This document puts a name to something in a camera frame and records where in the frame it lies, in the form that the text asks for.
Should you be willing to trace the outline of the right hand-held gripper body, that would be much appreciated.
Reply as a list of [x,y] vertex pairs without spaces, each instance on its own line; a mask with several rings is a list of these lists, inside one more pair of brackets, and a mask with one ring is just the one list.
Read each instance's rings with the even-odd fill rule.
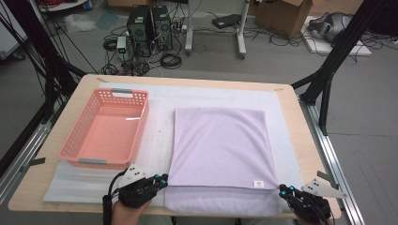
[[346,197],[341,190],[314,178],[301,188],[289,192],[288,206],[305,220],[327,220],[333,216],[327,198]]

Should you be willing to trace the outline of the pink plastic basket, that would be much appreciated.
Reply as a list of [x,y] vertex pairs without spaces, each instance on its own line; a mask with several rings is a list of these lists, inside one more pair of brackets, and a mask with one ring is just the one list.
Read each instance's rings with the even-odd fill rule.
[[145,90],[96,88],[58,157],[76,167],[125,169],[137,158],[148,113]]

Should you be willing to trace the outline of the lilac printed towel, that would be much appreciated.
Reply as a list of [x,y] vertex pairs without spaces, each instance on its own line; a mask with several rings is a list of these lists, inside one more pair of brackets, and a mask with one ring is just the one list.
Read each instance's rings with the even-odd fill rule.
[[263,111],[179,108],[164,206],[202,215],[282,212]]

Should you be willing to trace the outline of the person's right hand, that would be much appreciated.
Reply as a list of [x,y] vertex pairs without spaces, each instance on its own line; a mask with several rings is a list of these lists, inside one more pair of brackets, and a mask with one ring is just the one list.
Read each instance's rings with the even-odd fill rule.
[[295,224],[296,225],[334,225],[333,220],[332,219],[327,219],[326,221],[317,221],[317,222],[313,222],[313,221],[307,221],[303,218],[296,218],[295,219]]

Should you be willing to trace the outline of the person's left hand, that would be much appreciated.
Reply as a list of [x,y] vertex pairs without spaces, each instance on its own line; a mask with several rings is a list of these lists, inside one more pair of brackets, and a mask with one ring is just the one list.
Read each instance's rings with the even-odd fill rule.
[[113,205],[111,225],[138,225],[140,216],[150,204],[151,201],[148,201],[135,209],[125,206],[122,202],[116,202]]

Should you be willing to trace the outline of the small white power device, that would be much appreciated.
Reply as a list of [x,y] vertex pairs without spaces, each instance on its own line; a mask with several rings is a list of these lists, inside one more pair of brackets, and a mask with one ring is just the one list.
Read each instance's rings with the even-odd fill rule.
[[127,58],[127,38],[118,37],[116,43],[116,50],[119,55],[119,59],[124,61]]

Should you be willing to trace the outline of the white foam board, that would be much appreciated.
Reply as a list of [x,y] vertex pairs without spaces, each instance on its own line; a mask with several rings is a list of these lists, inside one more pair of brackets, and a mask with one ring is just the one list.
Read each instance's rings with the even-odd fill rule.
[[[324,38],[319,36],[315,31],[309,31],[309,21],[312,20],[313,16],[308,16],[302,26],[300,32],[303,40],[310,53],[319,53],[322,55],[329,55],[332,47],[331,43],[326,41]],[[371,51],[361,42],[358,41],[357,45],[351,50],[350,56],[370,56]]]

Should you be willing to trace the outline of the white metal stand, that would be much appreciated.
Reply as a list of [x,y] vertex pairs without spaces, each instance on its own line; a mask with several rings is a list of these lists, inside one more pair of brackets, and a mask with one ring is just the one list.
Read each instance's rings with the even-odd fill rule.
[[[192,5],[193,0],[187,0],[188,2],[188,16],[187,16],[187,29],[186,29],[186,38],[185,38],[185,52],[188,56],[191,55],[192,50],[192,42],[193,42],[193,25],[192,25],[192,16],[194,15],[195,9]],[[237,37],[237,46],[238,46],[238,55],[241,59],[246,57],[246,45],[244,40],[244,28],[247,19],[247,15],[250,7],[250,0],[243,0],[243,8],[241,12],[241,20],[237,25],[236,29],[236,37]]]

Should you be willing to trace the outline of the slim black computer tower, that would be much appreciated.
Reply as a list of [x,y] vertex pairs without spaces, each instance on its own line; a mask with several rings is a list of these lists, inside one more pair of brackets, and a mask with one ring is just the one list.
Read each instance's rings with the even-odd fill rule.
[[166,6],[154,6],[152,8],[155,38],[158,49],[168,51],[173,49],[171,20]]

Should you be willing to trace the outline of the large black computer tower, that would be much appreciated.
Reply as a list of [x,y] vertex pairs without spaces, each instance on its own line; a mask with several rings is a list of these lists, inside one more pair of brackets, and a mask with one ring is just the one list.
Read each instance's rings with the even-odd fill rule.
[[134,5],[127,21],[130,41],[136,56],[150,55],[150,41],[154,37],[153,25],[148,5]]

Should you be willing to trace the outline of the grey rounded device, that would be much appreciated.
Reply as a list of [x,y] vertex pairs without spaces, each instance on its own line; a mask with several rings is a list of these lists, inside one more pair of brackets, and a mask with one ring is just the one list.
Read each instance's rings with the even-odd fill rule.
[[323,16],[309,21],[309,31],[315,31],[326,41],[334,42],[346,29],[352,17],[341,12],[326,12]]

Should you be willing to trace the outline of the black flat device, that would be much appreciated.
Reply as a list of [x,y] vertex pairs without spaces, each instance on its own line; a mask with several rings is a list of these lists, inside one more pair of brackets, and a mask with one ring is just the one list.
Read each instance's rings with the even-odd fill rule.
[[241,16],[238,14],[231,14],[227,16],[223,16],[220,18],[216,18],[212,20],[212,24],[215,25],[219,29],[223,29],[226,27],[234,26],[240,23]]

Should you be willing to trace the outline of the brown cardboard box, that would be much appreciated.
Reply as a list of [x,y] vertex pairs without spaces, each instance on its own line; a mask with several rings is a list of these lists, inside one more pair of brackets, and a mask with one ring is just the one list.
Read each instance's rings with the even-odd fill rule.
[[254,23],[293,38],[300,33],[312,6],[313,0],[263,0],[257,6]]

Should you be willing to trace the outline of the aluminium rail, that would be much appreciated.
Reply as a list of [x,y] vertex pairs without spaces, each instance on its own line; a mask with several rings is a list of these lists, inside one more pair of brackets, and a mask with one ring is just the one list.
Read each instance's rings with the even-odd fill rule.
[[36,158],[52,126],[51,123],[39,123],[36,127],[28,127],[1,159],[3,165],[0,166],[0,205],[18,186],[21,177],[25,174],[20,172],[20,168]]
[[298,103],[313,135],[316,148],[325,167],[328,179],[335,187],[340,189],[346,195],[345,198],[337,201],[338,210],[343,214],[343,218],[349,225],[365,225],[363,216],[345,177],[343,168],[335,153],[329,135],[325,135],[321,127],[318,125],[319,112],[317,108],[313,105],[306,104],[302,100]]

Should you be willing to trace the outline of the black metal frame post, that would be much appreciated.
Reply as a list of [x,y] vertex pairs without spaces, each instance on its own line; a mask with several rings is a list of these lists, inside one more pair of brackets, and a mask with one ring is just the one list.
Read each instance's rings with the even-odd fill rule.
[[35,52],[32,52],[13,25],[0,13],[0,23],[17,40],[32,62],[36,73],[45,81],[43,89],[45,101],[42,110],[43,119],[48,121],[54,115],[55,102],[60,97],[70,98],[77,88],[78,82],[72,75],[75,74],[78,78],[82,78],[86,75],[86,72],[75,67],[61,56],[39,21],[29,0],[2,0],[0,6],[8,7],[35,49]]
[[299,96],[299,99],[307,105],[314,106],[319,95],[322,95],[318,126],[324,135],[328,135],[327,120],[333,77],[343,61],[357,45],[357,42],[363,36],[367,28],[389,1],[390,0],[363,0],[350,24],[346,27],[342,36],[335,42],[335,46],[332,48],[322,66],[313,74],[292,84],[294,89],[308,84],[306,91]]

